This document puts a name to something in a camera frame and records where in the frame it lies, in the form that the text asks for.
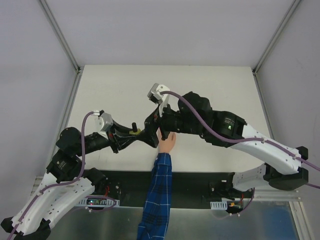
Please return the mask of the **yellow nail polish bottle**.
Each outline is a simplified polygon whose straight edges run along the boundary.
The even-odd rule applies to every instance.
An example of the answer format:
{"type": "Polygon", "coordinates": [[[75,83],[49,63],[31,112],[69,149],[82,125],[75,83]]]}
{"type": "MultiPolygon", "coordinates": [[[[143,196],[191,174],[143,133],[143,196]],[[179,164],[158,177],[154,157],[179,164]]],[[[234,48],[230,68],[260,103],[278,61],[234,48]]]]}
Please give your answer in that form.
{"type": "Polygon", "coordinates": [[[131,130],[130,132],[129,132],[129,134],[130,135],[133,135],[133,136],[137,136],[137,135],[139,135],[140,133],[141,133],[141,129],[140,128],[138,128],[137,129],[137,131],[133,131],[133,130],[131,130]]]}

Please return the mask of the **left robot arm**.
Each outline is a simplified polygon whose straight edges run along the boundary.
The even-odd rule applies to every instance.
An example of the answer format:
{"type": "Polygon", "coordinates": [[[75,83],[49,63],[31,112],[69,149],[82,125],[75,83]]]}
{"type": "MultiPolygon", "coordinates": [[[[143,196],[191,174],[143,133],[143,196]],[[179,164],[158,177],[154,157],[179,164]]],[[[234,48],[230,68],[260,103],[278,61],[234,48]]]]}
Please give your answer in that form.
{"type": "Polygon", "coordinates": [[[99,131],[85,135],[84,128],[64,129],[58,151],[46,168],[42,181],[25,204],[0,226],[15,240],[46,240],[57,222],[92,193],[105,191],[106,176],[98,169],[85,170],[86,154],[110,147],[114,153],[143,139],[144,130],[133,123],[130,128],[100,117],[99,131]]]}

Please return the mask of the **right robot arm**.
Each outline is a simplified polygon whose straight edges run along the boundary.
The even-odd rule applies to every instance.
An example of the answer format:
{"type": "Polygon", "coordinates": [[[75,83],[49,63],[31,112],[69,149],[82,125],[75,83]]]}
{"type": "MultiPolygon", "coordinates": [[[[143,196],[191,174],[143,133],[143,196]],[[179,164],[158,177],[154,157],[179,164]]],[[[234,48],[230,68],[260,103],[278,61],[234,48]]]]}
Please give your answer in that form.
{"type": "Polygon", "coordinates": [[[265,185],[293,191],[308,184],[309,172],[301,166],[307,159],[307,148],[280,144],[238,115],[213,110],[207,98],[192,91],[180,96],[168,90],[151,90],[147,96],[158,109],[145,126],[160,129],[163,137],[169,132],[198,135],[213,146],[238,150],[263,162],[253,169],[233,173],[231,181],[225,184],[228,196],[234,198],[265,185]]]}

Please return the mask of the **person's hand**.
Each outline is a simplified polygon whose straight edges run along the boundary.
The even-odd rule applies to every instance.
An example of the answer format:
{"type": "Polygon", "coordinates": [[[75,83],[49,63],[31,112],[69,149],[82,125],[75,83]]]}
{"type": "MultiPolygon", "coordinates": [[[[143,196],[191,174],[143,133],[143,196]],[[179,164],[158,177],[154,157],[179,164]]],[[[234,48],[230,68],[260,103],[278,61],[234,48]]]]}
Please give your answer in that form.
{"type": "Polygon", "coordinates": [[[169,154],[170,151],[174,148],[176,144],[176,133],[175,132],[170,132],[167,139],[162,140],[162,134],[161,131],[157,131],[157,137],[158,137],[158,152],[159,153],[166,153],[169,154]]]}

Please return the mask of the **blue plaid sleeve forearm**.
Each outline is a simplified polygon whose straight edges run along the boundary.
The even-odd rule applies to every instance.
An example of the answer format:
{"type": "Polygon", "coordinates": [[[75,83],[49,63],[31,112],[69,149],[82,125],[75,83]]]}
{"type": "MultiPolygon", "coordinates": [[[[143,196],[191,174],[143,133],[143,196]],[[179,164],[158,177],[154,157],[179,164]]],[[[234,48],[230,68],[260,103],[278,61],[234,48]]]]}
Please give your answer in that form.
{"type": "Polygon", "coordinates": [[[138,240],[163,240],[170,221],[172,203],[172,160],[159,153],[151,171],[151,182],[137,228],[138,240]]]}

